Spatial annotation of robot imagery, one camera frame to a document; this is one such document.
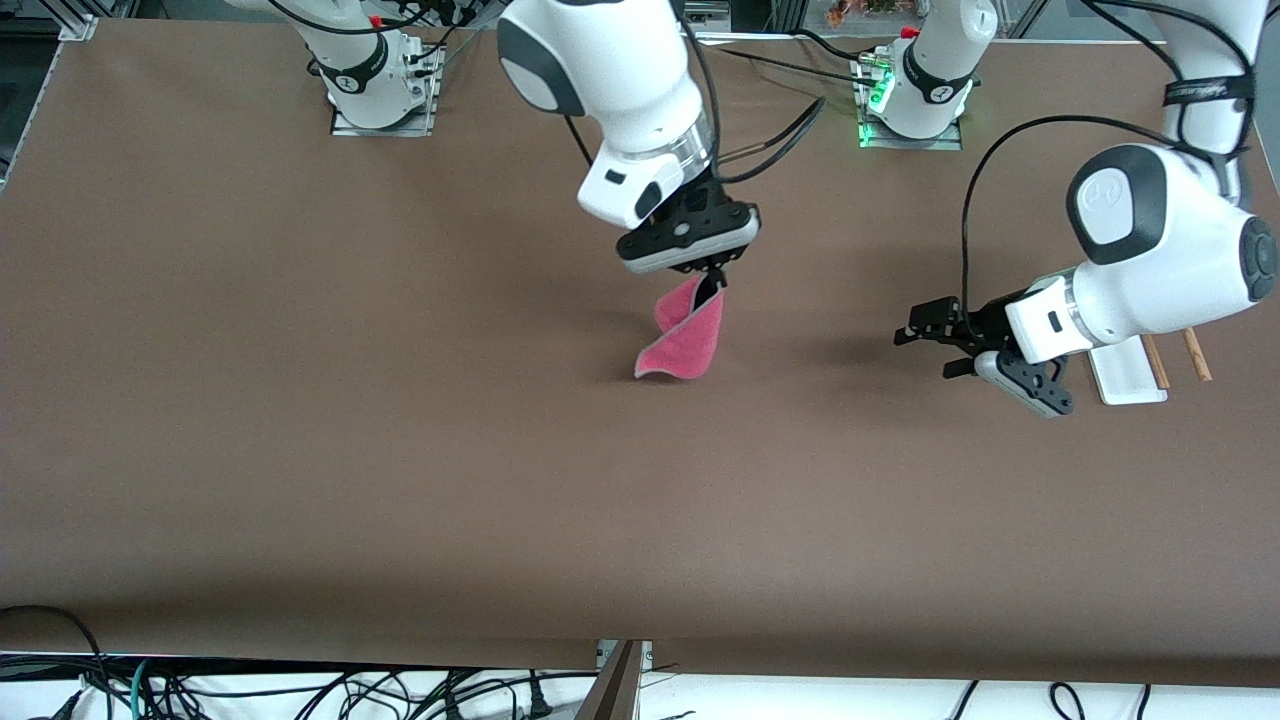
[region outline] brown tabletop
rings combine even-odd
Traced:
[[[687,671],[1280,683],[1280,302],[1199,328],[1211,383],[1162,338],[1164,405],[1105,407],[1074,360],[1053,421],[891,345],[959,288],[982,150],[1052,113],[1158,128],[1160,64],[996,45],[965,150],[901,152],[858,149],[838,82],[710,60],[726,149],[831,108],[733,188],[764,229],[676,383],[631,365],[680,277],[621,268],[492,37],[426,140],[330,137],[288,27],[65,46],[0,196],[0,601],[122,652],[579,666],[641,637]],[[975,301],[1082,259],[1066,183],[1130,140],[997,155]]]

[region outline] black wire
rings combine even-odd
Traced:
[[[402,720],[399,708],[397,708],[396,706],[393,706],[392,703],[389,703],[389,702],[387,702],[384,700],[379,700],[376,697],[372,697],[372,694],[374,694],[374,692],[376,692],[378,687],[381,685],[383,683],[390,680],[392,676],[393,676],[393,674],[388,673],[388,675],[385,678],[383,678],[381,680],[379,680],[378,683],[375,683],[372,685],[365,685],[360,680],[355,680],[355,679],[343,683],[343,689],[347,691],[347,697],[343,698],[342,707],[339,707],[339,710],[338,710],[338,719],[339,720],[348,720],[351,717],[351,711],[355,710],[356,706],[360,705],[361,701],[366,701],[367,700],[369,702],[372,702],[374,705],[380,705],[380,706],[390,710],[396,715],[396,720]],[[361,692],[356,693],[356,694],[352,694],[351,685],[356,685],[357,688],[361,689]]]
[[[1133,714],[1133,720],[1143,720],[1147,715],[1147,701],[1151,700],[1151,683],[1142,687],[1142,696],[1138,698],[1138,711]]]
[[[102,684],[110,684],[111,676],[106,673],[106,665],[102,662],[102,648],[97,644],[97,638],[95,638],[93,633],[90,632],[88,625],[86,625],[83,620],[77,618],[74,612],[70,612],[69,610],[63,610],[61,607],[54,607],[52,605],[10,605],[8,607],[0,607],[0,619],[3,619],[5,615],[14,615],[20,612],[54,615],[56,618],[67,620],[72,625],[76,625],[76,629],[79,630],[79,634],[84,637],[84,642],[88,643],[88,648],[93,653],[93,661],[97,666],[97,671],[101,675]],[[115,717],[115,703],[111,702],[110,697],[108,697],[106,700],[106,717],[108,720]]]
[[[818,122],[818,115],[822,114],[822,109],[826,106],[827,106],[826,97],[819,97],[814,100],[813,104],[805,108],[805,110],[800,113],[800,117],[796,118],[796,120],[800,122],[800,126],[796,128],[795,133],[786,141],[786,143],[782,145],[782,147],[777,149],[773,152],[773,155],[769,155],[759,165],[751,168],[750,170],[746,170],[745,173],[737,176],[730,176],[727,178],[721,177],[719,181],[724,184],[745,182],[763,173],[764,170],[772,168],[778,160],[781,160],[787,152],[790,152],[792,147],[795,147],[801,140],[804,140],[804,136],[809,135],[809,131],[813,129],[814,123]]]
[[[973,691],[975,689],[978,689],[978,680],[969,680],[969,685],[960,696],[960,702],[956,703],[956,711],[951,714],[951,720],[960,720],[964,715],[964,708],[969,706],[969,698],[973,697]]]
[[[707,85],[707,100],[712,108],[712,146],[708,150],[708,165],[710,167],[712,177],[717,177],[719,176],[721,118],[716,81],[712,78],[710,63],[707,61],[707,53],[703,53],[703,46],[698,42],[698,35],[694,33],[694,28],[689,27],[689,20],[684,15],[677,15],[676,19],[680,22],[680,28],[685,31],[689,44],[694,46],[694,58],[698,60],[698,68],[703,73],[703,83]]]
[[[1066,692],[1071,696],[1071,700],[1075,701],[1075,712],[1076,712],[1075,717],[1068,715],[1066,711],[1062,710],[1062,706],[1057,703],[1057,691],[1060,689],[1066,689]],[[1050,705],[1053,706],[1053,711],[1057,712],[1057,716],[1061,717],[1062,720],[1084,720],[1084,706],[1080,705],[1080,696],[1075,694],[1075,688],[1073,688],[1071,685],[1066,683],[1053,683],[1052,685],[1050,685],[1048,702]]]
[[[417,717],[421,717],[424,714],[426,714],[426,711],[430,710],[433,705],[435,705],[445,696],[452,693],[453,688],[468,680],[470,678],[474,678],[477,674],[479,670],[451,670],[449,674],[445,675],[444,680],[440,680],[435,685],[435,688],[431,689],[431,692],[426,693],[426,697],[422,698],[422,702],[419,703],[417,708],[413,710],[413,712],[411,712],[406,720],[417,720]]]
[[[1080,3],[1084,4],[1084,6],[1087,6],[1088,9],[1093,10],[1102,19],[1105,19],[1106,22],[1108,22],[1112,26],[1115,26],[1117,29],[1120,29],[1120,32],[1123,32],[1123,33],[1128,35],[1129,37],[1137,40],[1138,42],[1140,42],[1143,45],[1143,47],[1146,47],[1147,50],[1151,50],[1152,53],[1155,53],[1156,56],[1160,58],[1160,61],[1164,63],[1169,68],[1169,70],[1171,73],[1174,73],[1175,78],[1183,79],[1183,70],[1181,70],[1181,68],[1179,68],[1178,63],[1175,63],[1174,59],[1169,56],[1169,53],[1165,53],[1165,50],[1162,47],[1160,47],[1158,45],[1156,45],[1155,42],[1152,42],[1149,37],[1147,37],[1146,35],[1143,35],[1143,33],[1138,32],[1137,29],[1134,29],[1133,26],[1121,22],[1120,18],[1112,15],[1111,13],[1108,13],[1108,12],[1103,10],[1101,6],[1098,6],[1098,4],[1102,3],[1102,1],[1103,0],[1080,0]]]
[[[297,693],[314,693],[323,691],[324,685],[312,685],[306,688],[275,688],[270,691],[248,691],[242,693],[224,693],[216,691],[202,691],[186,688],[187,694],[195,694],[200,697],[220,697],[220,698],[244,698],[244,697],[270,697],[278,694],[297,694]]]
[[[809,74],[813,74],[813,76],[820,76],[820,77],[829,77],[829,78],[835,78],[835,79],[842,79],[845,82],[851,82],[854,85],[864,85],[867,87],[870,87],[870,86],[876,85],[876,81],[873,81],[872,78],[860,78],[860,77],[854,77],[854,76],[847,74],[847,73],[832,73],[832,72],[828,72],[828,70],[819,70],[818,68],[808,68],[805,65],[797,65],[795,63],[786,63],[783,60],[774,60],[773,58],[765,58],[763,55],[753,55],[750,53],[742,53],[741,50],[730,50],[728,47],[716,47],[716,50],[719,50],[721,53],[724,53],[726,55],[733,55],[736,58],[745,58],[748,60],[755,60],[755,61],[765,63],[765,64],[769,64],[769,65],[777,65],[780,68],[786,68],[788,70],[796,70],[796,72],[800,72],[800,73],[809,73]]]
[[[835,45],[827,42],[827,40],[824,37],[822,37],[820,35],[818,35],[817,32],[813,32],[812,29],[805,29],[805,28],[796,28],[796,29],[788,32],[787,35],[792,35],[792,36],[796,36],[796,37],[808,37],[809,40],[812,40],[812,41],[817,42],[819,46],[822,46],[822,49],[826,50],[827,53],[831,53],[832,55],[835,55],[837,58],[844,58],[845,60],[855,60],[856,61],[858,56],[861,55],[863,53],[870,53],[870,51],[876,50],[876,46],[873,45],[873,46],[868,47],[867,50],[860,50],[858,53],[845,53],[840,47],[836,47]]]
[[[333,682],[330,682],[328,685],[324,685],[323,688],[320,688],[316,692],[316,694],[311,696],[311,700],[308,700],[298,710],[298,714],[293,716],[293,720],[307,720],[307,717],[311,717],[311,715],[316,711],[316,707],[320,707],[320,702],[323,702],[324,698],[329,693],[332,693],[338,685],[346,683],[347,679],[351,678],[352,675],[353,675],[353,673],[343,673],[342,675],[338,675],[337,678],[334,678]]]
[[[279,13],[282,15],[289,18],[291,20],[293,20],[293,22],[296,22],[298,24],[303,24],[303,26],[306,26],[308,28],[319,29],[321,32],[328,32],[328,33],[332,33],[332,35],[378,35],[379,32],[387,32],[389,29],[401,29],[401,28],[410,27],[411,24],[413,24],[417,20],[422,19],[428,13],[431,12],[431,9],[429,6],[424,5],[422,9],[420,9],[416,13],[413,13],[407,19],[403,19],[403,20],[399,20],[399,22],[384,23],[383,27],[366,27],[366,28],[360,28],[360,29],[346,29],[346,28],[340,28],[340,27],[323,26],[323,24],[320,24],[317,22],[308,20],[307,18],[303,18],[302,15],[300,15],[300,14],[294,13],[293,10],[285,8],[284,5],[280,5],[276,0],[266,0],[266,3],[269,5],[271,5],[273,8],[275,8],[276,10],[279,10]]]
[[[541,682],[541,680],[558,680],[558,679],[563,679],[563,678],[595,678],[595,676],[598,676],[598,673],[548,673],[545,675],[539,675],[536,679],[539,682]],[[492,692],[498,692],[498,691],[500,691],[503,688],[509,688],[511,685],[525,685],[525,684],[531,683],[532,680],[534,680],[532,678],[516,678],[516,679],[512,679],[512,680],[498,680],[497,678],[494,678],[494,679],[490,679],[490,680],[484,680],[484,682],[476,683],[475,685],[468,685],[466,688],[458,688],[457,689],[458,693],[465,693],[465,692],[472,691],[475,688],[479,688],[481,685],[485,685],[485,684],[489,684],[489,683],[494,683],[494,687],[492,687],[492,688],[477,691],[477,692],[474,692],[474,693],[467,694],[467,696],[458,696],[458,697],[456,697],[453,705],[454,706],[460,706],[463,702],[467,702],[468,700],[474,700],[474,698],[477,698],[480,696],[484,696],[484,694],[488,694],[488,693],[492,693]],[[434,720],[435,717],[439,717],[440,715],[443,715],[445,712],[445,710],[448,710],[448,708],[447,707],[442,707],[442,708],[436,710],[435,712],[428,715],[422,720]]]
[[[595,163],[595,160],[591,159],[591,151],[588,150],[586,143],[582,142],[582,135],[577,132],[577,124],[573,123],[573,118],[570,115],[564,115],[564,124],[568,126],[568,132],[573,133],[573,142],[577,143],[577,151],[582,154],[582,159],[586,160],[586,167],[590,168],[591,163]]]
[[[1140,135],[1147,140],[1160,142],[1162,145],[1170,145],[1179,147],[1180,150],[1204,159],[1204,154],[1193,147],[1185,147],[1181,143],[1174,141],[1170,137],[1165,137],[1158,132],[1147,129],[1142,126],[1129,123],[1125,120],[1117,120],[1115,118],[1103,118],[1100,115],[1046,115],[1043,118],[1037,118],[1034,120],[1028,120],[1012,129],[1005,132],[1000,136],[996,142],[991,143],[991,147],[982,155],[982,160],[978,161],[978,167],[974,168],[973,176],[969,177],[969,187],[964,193],[964,208],[960,210],[960,318],[964,320],[965,329],[969,331],[969,336],[974,340],[986,340],[984,336],[974,331],[973,323],[969,320],[969,210],[973,205],[973,192],[978,187],[978,178],[982,177],[982,170],[991,161],[992,155],[996,150],[1009,142],[1010,138],[1016,136],[1023,131],[1028,131],[1039,126],[1047,126],[1051,123],[1092,123],[1100,126],[1114,127],[1124,131],[1129,131],[1135,135]]]
[[[412,65],[413,63],[421,60],[422,58],[430,58],[433,53],[435,53],[440,47],[444,47],[444,44],[448,42],[449,36],[453,35],[453,31],[458,29],[458,27],[461,26],[449,26],[449,29],[444,31],[444,35],[440,36],[440,40],[436,40],[434,44],[431,44],[431,47],[429,50],[419,55],[410,55],[408,63]]]
[[[694,47],[694,58],[698,60],[698,68],[703,73],[703,82],[707,85],[707,99],[708,104],[712,108],[712,145],[710,149],[708,149],[708,165],[710,167],[712,177],[718,179],[723,184],[742,182],[754,178],[755,176],[773,167],[774,163],[781,160],[783,155],[790,152],[791,149],[795,147],[797,142],[800,142],[800,138],[803,138],[805,133],[808,133],[809,129],[813,127],[813,123],[817,122],[818,114],[822,111],[822,108],[826,108],[827,105],[826,99],[819,99],[814,101],[814,105],[810,105],[804,113],[801,113],[801,117],[808,117],[808,119],[804,120],[800,128],[796,131],[796,136],[792,136],[792,138],[788,140],[787,143],[783,145],[771,158],[768,158],[758,167],[745,173],[732,176],[730,178],[722,177],[719,174],[721,111],[719,111],[719,95],[716,92],[716,78],[712,77],[710,63],[707,61],[707,54],[703,51],[701,44],[698,42],[698,36],[694,33],[694,28],[689,27],[689,20],[685,19],[684,15],[678,15],[676,19],[680,20],[681,29],[685,31],[685,36],[689,38],[689,44],[692,45]]]

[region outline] metal base plate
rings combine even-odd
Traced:
[[[868,68],[856,60],[849,61],[849,69],[854,77],[882,79],[877,77],[877,69]],[[902,137],[888,129],[884,120],[870,111],[872,88],[854,85],[854,104],[858,105],[858,145],[860,147],[888,147],[892,150],[960,150],[960,123],[951,120],[942,135],[927,140]]]
[[[419,78],[417,82],[422,83],[422,94],[426,96],[426,101],[415,108],[410,114],[404,115],[398,123],[379,128],[369,129],[362,127],[356,127],[338,111],[337,108],[333,110],[333,122],[329,126],[329,133],[338,137],[428,137],[435,128],[435,111],[440,106],[440,79],[444,72],[444,59],[448,56],[448,46],[440,47],[435,53],[431,53],[429,58],[422,60],[422,69],[430,70],[424,78]]]

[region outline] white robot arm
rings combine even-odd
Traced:
[[[919,36],[890,44],[892,78],[870,111],[904,137],[941,135],[964,111],[998,24],[991,0],[936,0]]]
[[[227,3],[288,20],[315,56],[329,101],[357,127],[393,126],[426,101],[422,41],[399,29],[378,32],[360,0]]]
[[[599,122],[604,141],[577,200],[632,231],[617,246],[627,269],[718,269],[755,237],[756,208],[731,200],[713,172],[714,136],[668,0],[515,0],[498,56],[534,108]]]
[[[1275,238],[1239,206],[1235,158],[1267,3],[1160,5],[1221,32],[1156,15],[1183,76],[1166,88],[1165,135],[1179,145],[1120,145],[1075,174],[1066,210],[1084,263],[972,314],[954,297],[914,307],[897,345],[936,340],[973,356],[945,377],[975,373],[1042,415],[1062,415],[1071,410],[1059,383],[1068,355],[1217,320],[1274,288]]]

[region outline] pink cloth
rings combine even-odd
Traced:
[[[703,377],[712,366],[724,315],[724,288],[717,288],[710,300],[694,307],[701,282],[701,275],[690,278],[658,299],[653,319],[658,322],[662,337],[636,357],[637,378],[666,373],[691,380]]]

